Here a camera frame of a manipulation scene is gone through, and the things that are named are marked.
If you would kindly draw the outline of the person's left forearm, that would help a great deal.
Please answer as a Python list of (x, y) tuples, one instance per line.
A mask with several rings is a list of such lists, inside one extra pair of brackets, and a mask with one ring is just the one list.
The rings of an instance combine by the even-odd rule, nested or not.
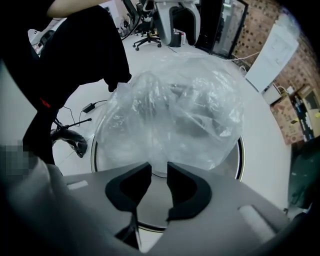
[(50, 18), (66, 18), (71, 14), (104, 2), (104, 0), (54, 0), (46, 14)]

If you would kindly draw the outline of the person in black clothes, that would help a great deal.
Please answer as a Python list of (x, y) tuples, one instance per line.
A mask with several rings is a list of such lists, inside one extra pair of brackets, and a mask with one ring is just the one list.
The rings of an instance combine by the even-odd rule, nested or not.
[(82, 85), (104, 80), (110, 92), (131, 73), (113, 19), (101, 4), (64, 18), (47, 16), (55, 0), (0, 0), (0, 60), (37, 113), (23, 147), (54, 164), (51, 127)]

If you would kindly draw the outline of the black office chair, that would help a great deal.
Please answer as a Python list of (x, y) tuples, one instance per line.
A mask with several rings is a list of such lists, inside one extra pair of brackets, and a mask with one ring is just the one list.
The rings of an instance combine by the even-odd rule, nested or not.
[(131, 0), (121, 0), (127, 10), (127, 16), (130, 19), (128, 25), (129, 32), (127, 35), (121, 38), (122, 41), (127, 39), (130, 35), (141, 35), (141, 39), (134, 42), (132, 47), (136, 50), (140, 50), (140, 46), (145, 43), (154, 42), (158, 48), (162, 47), (162, 42), (159, 37), (156, 25), (153, 19), (154, 2), (153, 0), (138, 0), (136, 3), (132, 3)]

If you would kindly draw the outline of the brown cardboard box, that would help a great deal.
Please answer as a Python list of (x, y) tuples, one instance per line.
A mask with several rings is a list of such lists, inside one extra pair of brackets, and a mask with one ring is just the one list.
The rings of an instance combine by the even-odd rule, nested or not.
[(294, 95), (298, 95), (304, 103), (311, 126), (314, 139), (320, 137), (320, 96), (311, 85), (304, 85), (298, 91), (282, 87), (281, 98), (271, 105), (270, 110), (280, 128), (286, 145), (292, 145), (304, 141), (303, 131), (294, 105)]

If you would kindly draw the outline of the grey waste bin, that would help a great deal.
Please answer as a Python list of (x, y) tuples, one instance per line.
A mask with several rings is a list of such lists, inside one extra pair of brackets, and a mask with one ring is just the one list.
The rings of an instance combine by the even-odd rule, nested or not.
[(275, 102), (277, 102), (282, 97), (282, 95), (278, 88), (274, 84), (271, 84), (263, 91), (262, 97), (264, 98), (266, 103), (271, 106)]

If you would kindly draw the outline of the stainless steel bucket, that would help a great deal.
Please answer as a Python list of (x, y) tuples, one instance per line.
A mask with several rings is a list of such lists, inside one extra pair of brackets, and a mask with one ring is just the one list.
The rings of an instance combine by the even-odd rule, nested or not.
[[(111, 170), (115, 167), (107, 160), (97, 137), (93, 137), (91, 147), (91, 171)], [(226, 159), (211, 170), (203, 170), (193, 166), (179, 164), (179, 167), (198, 176), (212, 174), (222, 175), (241, 180), (245, 167), (245, 149), (243, 137), (240, 137)], [(152, 171), (151, 184), (137, 206), (137, 220), (140, 228), (152, 232), (163, 232), (168, 225), (169, 209), (173, 207), (172, 194), (167, 185), (167, 175), (159, 171)]]
[(95, 138), (108, 170), (173, 162), (210, 171), (243, 133), (244, 103), (228, 62), (202, 54), (166, 56), (120, 84), (99, 117)]

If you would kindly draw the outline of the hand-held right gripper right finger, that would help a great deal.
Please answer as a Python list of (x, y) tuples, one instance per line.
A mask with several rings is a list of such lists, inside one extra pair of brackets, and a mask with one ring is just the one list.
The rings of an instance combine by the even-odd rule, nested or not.
[(172, 162), (167, 178), (174, 204), (151, 256), (247, 256), (290, 223), (279, 208), (234, 178)]

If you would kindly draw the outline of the black glass-door cabinet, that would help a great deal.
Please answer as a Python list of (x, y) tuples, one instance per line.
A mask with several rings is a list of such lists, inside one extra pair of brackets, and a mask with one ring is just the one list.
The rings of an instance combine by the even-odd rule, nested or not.
[(230, 59), (240, 37), (249, 5), (243, 0), (200, 0), (197, 49)]

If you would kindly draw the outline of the black cylindrical container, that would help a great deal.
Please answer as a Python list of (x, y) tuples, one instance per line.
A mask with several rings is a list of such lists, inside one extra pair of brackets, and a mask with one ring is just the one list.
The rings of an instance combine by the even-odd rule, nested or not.
[(174, 32), (169, 46), (172, 48), (180, 48), (181, 44), (182, 44), (182, 33)]

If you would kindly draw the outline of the grey arched plastic frame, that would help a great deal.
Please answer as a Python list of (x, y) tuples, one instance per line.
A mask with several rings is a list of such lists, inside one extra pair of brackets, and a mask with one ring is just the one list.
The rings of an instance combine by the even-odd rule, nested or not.
[(172, 46), (174, 30), (186, 34), (189, 45), (198, 41), (201, 17), (197, 9), (198, 0), (152, 0), (153, 20), (163, 44)]

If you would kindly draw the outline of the green cloth-covered object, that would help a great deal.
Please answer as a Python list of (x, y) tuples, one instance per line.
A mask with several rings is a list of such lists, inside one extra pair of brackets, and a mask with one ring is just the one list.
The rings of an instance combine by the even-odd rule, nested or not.
[(320, 193), (320, 136), (292, 146), (288, 205), (308, 209)]

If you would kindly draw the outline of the white water dispenser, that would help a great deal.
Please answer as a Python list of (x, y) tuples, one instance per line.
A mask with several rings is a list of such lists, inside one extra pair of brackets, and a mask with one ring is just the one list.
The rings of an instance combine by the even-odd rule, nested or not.
[(245, 78), (262, 92), (284, 69), (299, 46), (297, 38), (285, 26), (274, 24), (262, 50)]

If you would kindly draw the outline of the person's right black shoe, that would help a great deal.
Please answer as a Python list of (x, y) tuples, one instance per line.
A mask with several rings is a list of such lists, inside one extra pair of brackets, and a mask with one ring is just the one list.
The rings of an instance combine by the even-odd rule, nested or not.
[(52, 146), (59, 140), (66, 142), (75, 151), (79, 158), (83, 158), (88, 149), (85, 138), (69, 129), (52, 129), (50, 132)]

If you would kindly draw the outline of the black power adapter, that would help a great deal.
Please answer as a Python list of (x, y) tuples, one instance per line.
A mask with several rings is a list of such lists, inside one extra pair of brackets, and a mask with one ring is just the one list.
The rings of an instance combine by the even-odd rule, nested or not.
[(85, 106), (85, 107), (82, 109), (82, 112), (85, 113), (85, 114), (91, 112), (93, 109), (95, 109), (96, 104), (97, 104), (96, 102), (95, 102), (95, 103), (90, 103), (90, 104), (88, 104), (87, 106)]

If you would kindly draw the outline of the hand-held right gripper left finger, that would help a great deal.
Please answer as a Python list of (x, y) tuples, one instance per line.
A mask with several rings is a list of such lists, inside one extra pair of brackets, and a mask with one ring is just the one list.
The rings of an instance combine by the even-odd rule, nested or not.
[(143, 256), (137, 208), (151, 178), (148, 162), (64, 177), (64, 253)]

